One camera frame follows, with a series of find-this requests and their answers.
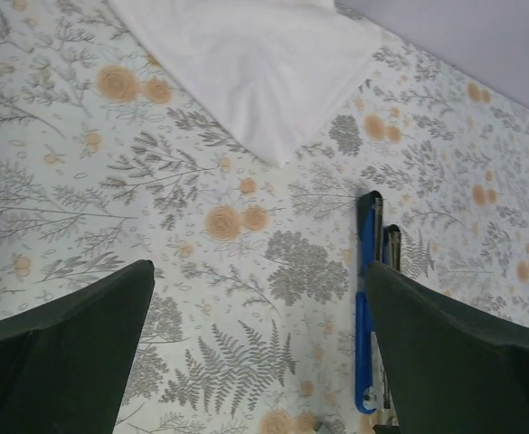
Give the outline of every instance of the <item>black object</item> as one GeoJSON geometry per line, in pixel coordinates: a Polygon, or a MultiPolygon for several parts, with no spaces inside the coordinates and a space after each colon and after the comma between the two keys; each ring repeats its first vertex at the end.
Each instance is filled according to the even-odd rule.
{"type": "Polygon", "coordinates": [[[111,433],[153,290],[140,260],[0,321],[0,434],[111,433]]]}
{"type": "Polygon", "coordinates": [[[529,328],[379,262],[365,283],[400,425],[376,433],[529,434],[529,328]]]}

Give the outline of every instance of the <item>folded napkin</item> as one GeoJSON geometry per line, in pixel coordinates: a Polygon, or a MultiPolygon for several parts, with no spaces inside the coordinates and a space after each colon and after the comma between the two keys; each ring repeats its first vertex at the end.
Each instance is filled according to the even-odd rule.
{"type": "Polygon", "coordinates": [[[370,73],[381,31],[328,0],[110,0],[235,139],[283,166],[370,73]]]}

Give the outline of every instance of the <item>floral tablecloth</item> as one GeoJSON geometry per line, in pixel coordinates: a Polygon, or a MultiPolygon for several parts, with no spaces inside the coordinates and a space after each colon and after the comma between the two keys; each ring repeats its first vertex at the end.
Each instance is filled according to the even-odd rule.
{"type": "Polygon", "coordinates": [[[153,260],[117,433],[370,432],[352,204],[372,189],[405,274],[529,326],[529,111],[383,37],[370,80],[280,170],[105,4],[0,0],[0,319],[153,260]]]}

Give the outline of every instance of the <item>blue pen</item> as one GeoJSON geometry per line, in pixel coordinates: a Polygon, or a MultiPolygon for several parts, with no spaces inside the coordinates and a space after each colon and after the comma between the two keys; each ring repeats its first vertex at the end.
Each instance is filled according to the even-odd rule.
{"type": "Polygon", "coordinates": [[[359,279],[356,292],[356,333],[354,364],[354,401],[365,414],[375,409],[366,406],[373,387],[373,317],[364,293],[364,272],[369,264],[383,259],[383,197],[370,192],[356,202],[359,237],[359,279]]]}

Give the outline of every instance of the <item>blue handle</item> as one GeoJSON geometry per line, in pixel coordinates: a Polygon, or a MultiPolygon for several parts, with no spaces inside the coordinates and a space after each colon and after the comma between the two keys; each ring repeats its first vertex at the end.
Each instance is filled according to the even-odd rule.
{"type": "Polygon", "coordinates": [[[356,337],[354,340],[356,363],[354,401],[356,408],[364,414],[371,414],[374,409],[364,406],[364,393],[373,386],[373,354],[371,332],[373,320],[369,311],[368,300],[364,292],[356,293],[356,337]]]}

